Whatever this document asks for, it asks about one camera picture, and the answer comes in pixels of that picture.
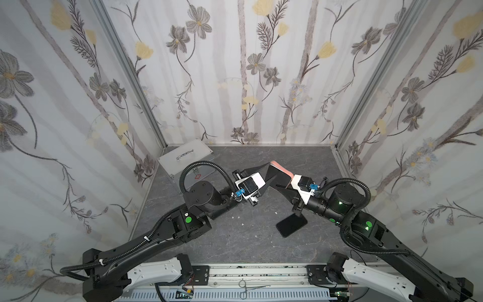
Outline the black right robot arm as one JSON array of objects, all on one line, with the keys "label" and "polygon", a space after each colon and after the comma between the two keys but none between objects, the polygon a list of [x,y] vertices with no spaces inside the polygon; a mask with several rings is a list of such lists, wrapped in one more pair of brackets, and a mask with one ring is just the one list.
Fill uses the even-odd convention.
[{"label": "black right robot arm", "polygon": [[300,214],[309,210],[340,228],[340,238],[358,253],[376,255],[399,275],[367,267],[334,253],[327,262],[327,276],[333,281],[374,289],[396,301],[473,300],[474,285],[466,278],[452,277],[431,265],[402,243],[381,221],[363,211],[371,200],[367,185],[357,179],[339,178],[323,187],[309,177],[296,176],[287,185],[275,184]]}]

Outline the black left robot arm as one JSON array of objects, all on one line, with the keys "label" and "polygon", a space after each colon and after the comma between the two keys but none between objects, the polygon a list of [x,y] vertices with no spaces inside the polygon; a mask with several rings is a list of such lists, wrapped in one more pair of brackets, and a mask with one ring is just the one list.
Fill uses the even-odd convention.
[{"label": "black left robot arm", "polygon": [[[187,188],[186,176],[201,166],[218,171],[228,186],[219,191],[210,182],[199,181]],[[132,269],[167,249],[197,239],[211,229],[211,220],[241,202],[262,196],[275,180],[274,176],[261,176],[262,169],[259,166],[229,175],[214,162],[193,162],[181,172],[179,179],[182,205],[163,214],[142,236],[107,251],[90,249],[83,254],[83,264],[64,267],[60,274],[83,283],[86,301],[118,299],[134,283]]]}]

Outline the black phone with silver edge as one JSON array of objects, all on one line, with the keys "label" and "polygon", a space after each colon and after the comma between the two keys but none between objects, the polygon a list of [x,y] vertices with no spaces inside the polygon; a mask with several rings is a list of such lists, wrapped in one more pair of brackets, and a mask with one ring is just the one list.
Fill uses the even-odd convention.
[{"label": "black phone with silver edge", "polygon": [[269,164],[265,182],[269,183],[270,187],[277,189],[277,185],[288,187],[291,184],[291,179],[286,174],[281,173],[278,169]]}]

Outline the pink phone case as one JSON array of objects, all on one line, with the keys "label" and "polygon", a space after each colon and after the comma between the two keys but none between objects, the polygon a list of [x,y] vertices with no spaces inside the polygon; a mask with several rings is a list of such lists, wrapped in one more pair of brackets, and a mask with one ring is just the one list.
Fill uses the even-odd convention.
[{"label": "pink phone case", "polygon": [[271,161],[270,165],[278,169],[281,173],[286,174],[290,179],[294,177],[294,174],[290,171],[288,171],[285,167],[281,166],[278,162],[276,161]]}]

